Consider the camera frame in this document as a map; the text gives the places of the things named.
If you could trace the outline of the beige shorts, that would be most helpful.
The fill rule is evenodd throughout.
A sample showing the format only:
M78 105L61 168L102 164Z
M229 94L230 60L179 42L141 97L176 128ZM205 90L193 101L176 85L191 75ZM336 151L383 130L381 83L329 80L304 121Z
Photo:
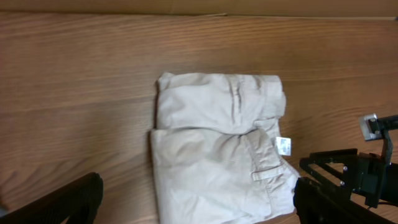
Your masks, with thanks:
M257 223L294 211L276 75L165 73L150 132L161 223Z

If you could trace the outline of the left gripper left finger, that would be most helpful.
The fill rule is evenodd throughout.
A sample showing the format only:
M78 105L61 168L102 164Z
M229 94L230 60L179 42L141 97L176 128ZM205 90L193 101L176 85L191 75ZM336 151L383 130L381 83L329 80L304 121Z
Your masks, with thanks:
M104 183L96 172L1 217L2 224L93 224L104 195Z

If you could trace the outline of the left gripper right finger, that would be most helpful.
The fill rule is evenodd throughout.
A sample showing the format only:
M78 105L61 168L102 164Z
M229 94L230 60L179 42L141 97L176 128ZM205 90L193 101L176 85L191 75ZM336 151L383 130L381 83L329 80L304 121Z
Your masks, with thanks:
M294 205L300 223L394 223L307 177L299 178L296 183Z

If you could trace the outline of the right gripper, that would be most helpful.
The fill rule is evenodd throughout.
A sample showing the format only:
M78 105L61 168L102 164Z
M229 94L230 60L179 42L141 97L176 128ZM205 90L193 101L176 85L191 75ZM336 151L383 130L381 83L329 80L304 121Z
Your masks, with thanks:
M299 166L324 188L340 196L358 194L365 205L397 205L397 164L355 148L310 153Z

